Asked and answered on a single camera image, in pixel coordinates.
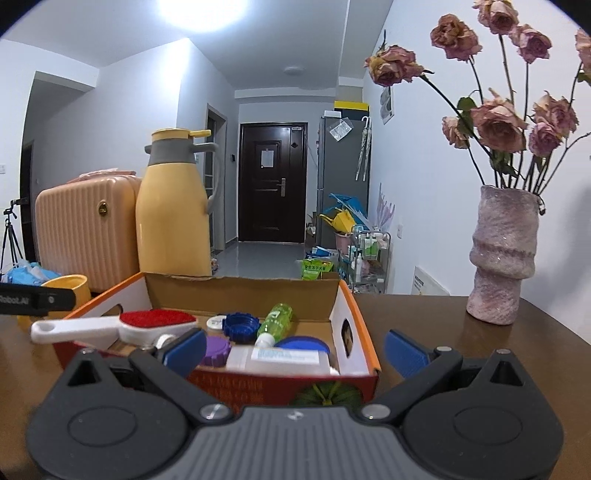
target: thermos lid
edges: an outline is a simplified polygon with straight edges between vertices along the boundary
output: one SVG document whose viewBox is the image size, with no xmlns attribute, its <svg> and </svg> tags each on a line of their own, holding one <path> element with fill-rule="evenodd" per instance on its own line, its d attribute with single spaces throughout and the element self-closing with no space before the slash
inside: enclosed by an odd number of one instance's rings
<svg viewBox="0 0 591 480">
<path fill-rule="evenodd" d="M 211 137 L 211 130 L 188 130 L 186 128 L 162 128 L 156 130 L 152 134 L 152 142 L 156 140 L 167 140 L 169 138 L 180 138 L 182 140 L 188 140 L 189 138 L 204 138 Z"/>
<path fill-rule="evenodd" d="M 225 338 L 208 336 L 207 337 L 207 351 L 201 365 L 208 367 L 223 367 L 226 365 L 228 355 L 232 345 Z"/>
</svg>

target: pink rose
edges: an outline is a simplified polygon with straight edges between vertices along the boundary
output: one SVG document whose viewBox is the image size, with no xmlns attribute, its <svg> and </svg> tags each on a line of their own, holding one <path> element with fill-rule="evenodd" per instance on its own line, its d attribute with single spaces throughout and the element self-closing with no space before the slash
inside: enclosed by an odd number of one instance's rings
<svg viewBox="0 0 591 480">
<path fill-rule="evenodd" d="M 579 57 L 583 62 L 583 70 L 587 75 L 591 75 L 591 37 L 582 28 L 579 29 L 574 37 L 577 41 L 576 48 L 579 52 Z"/>
<path fill-rule="evenodd" d="M 411 83 L 413 77 L 421 76 L 425 70 L 417 63 L 413 51 L 398 45 L 393 45 L 388 50 L 380 50 L 376 56 L 365 60 L 365 66 L 369 68 L 369 75 L 374 83 L 383 87 L 390 87 L 403 80 Z"/>
<path fill-rule="evenodd" d="M 443 135 L 454 148 L 467 149 L 468 137 L 460 132 L 459 119 L 456 116 L 443 117 Z"/>
<path fill-rule="evenodd" d="M 556 129 L 545 122 L 535 125 L 530 134 L 530 151 L 537 157 L 548 157 L 562 143 Z"/>
<path fill-rule="evenodd" d="M 485 100 L 481 107 L 470 111 L 474 126 L 483 145 L 507 153 L 525 150 L 523 130 L 527 124 L 515 113 L 511 102 L 501 98 L 494 90 L 493 100 Z"/>
<path fill-rule="evenodd" d="M 478 21 L 495 35 L 508 35 L 519 23 L 509 0 L 476 0 L 473 8 L 479 10 Z"/>
<path fill-rule="evenodd" d="M 555 100 L 546 92 L 540 100 L 534 103 L 534 112 L 537 124 L 552 125 L 561 137 L 568 137 L 571 132 L 577 131 L 579 119 L 569 101 L 564 97 L 561 100 Z"/>
<path fill-rule="evenodd" d="M 533 63 L 535 59 L 550 58 L 548 50 L 552 48 L 551 40 L 528 24 L 515 27 L 509 37 L 513 45 L 519 47 L 519 55 L 527 63 Z"/>
<path fill-rule="evenodd" d="M 464 22 L 452 14 L 444 15 L 431 32 L 431 44 L 445 50 L 448 59 L 468 61 L 482 50 L 478 36 Z"/>
</svg>

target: purple bottle cap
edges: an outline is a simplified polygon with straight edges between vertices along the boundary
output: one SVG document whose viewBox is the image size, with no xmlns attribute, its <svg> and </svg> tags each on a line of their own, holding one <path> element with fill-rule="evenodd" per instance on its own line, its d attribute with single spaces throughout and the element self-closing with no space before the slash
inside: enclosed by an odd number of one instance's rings
<svg viewBox="0 0 591 480">
<path fill-rule="evenodd" d="M 207 367 L 223 367 L 226 365 L 232 345 L 225 338 L 208 336 L 207 349 L 200 365 Z"/>
</svg>

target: blue gripper pad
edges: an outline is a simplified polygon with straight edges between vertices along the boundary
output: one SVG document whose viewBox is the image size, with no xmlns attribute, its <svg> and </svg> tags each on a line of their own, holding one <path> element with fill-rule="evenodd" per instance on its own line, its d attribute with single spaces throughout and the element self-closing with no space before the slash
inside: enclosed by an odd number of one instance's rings
<svg viewBox="0 0 591 480">
<path fill-rule="evenodd" d="M 384 342 L 388 362 L 404 378 L 420 372 L 429 362 L 429 352 L 396 330 L 390 330 Z"/>
<path fill-rule="evenodd" d="M 162 364 L 187 378 L 205 356 L 207 335 L 201 328 L 191 329 L 164 349 Z"/>
</svg>

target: door frame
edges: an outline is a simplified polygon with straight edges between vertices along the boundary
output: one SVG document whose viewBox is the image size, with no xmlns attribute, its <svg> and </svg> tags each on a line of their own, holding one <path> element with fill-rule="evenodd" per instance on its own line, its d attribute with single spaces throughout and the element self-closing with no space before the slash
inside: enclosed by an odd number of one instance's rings
<svg viewBox="0 0 591 480">
<path fill-rule="evenodd" d="M 306 193 L 308 189 L 308 149 L 310 146 L 308 145 L 308 122 L 253 122 L 253 123 L 244 123 L 240 124 L 240 142 L 238 145 L 238 241 L 243 241 L 244 239 L 244 231 L 242 227 L 241 219 L 244 218 L 243 209 L 244 209 L 244 202 L 242 201 L 242 196 L 244 195 L 244 190 L 242 188 L 244 179 L 244 162 L 243 162 L 243 142 L 244 142 L 244 130 L 247 128 L 260 128 L 260 127 L 302 127 L 303 129 L 303 138 L 304 143 L 306 145 L 303 148 L 303 170 L 304 170 L 304 178 L 305 181 L 302 185 L 302 205 L 301 209 L 304 212 L 304 224 L 301 226 L 301 239 L 304 242 L 306 237 Z"/>
<path fill-rule="evenodd" d="M 217 143 L 217 152 L 213 155 L 213 179 L 217 181 L 217 201 L 213 207 L 213 249 L 221 251 L 226 248 L 226 147 L 228 142 L 228 119 L 211 105 L 207 104 L 207 119 L 216 121 L 216 131 L 212 132 Z M 205 156 L 203 156 L 202 172 L 205 172 Z"/>
</svg>

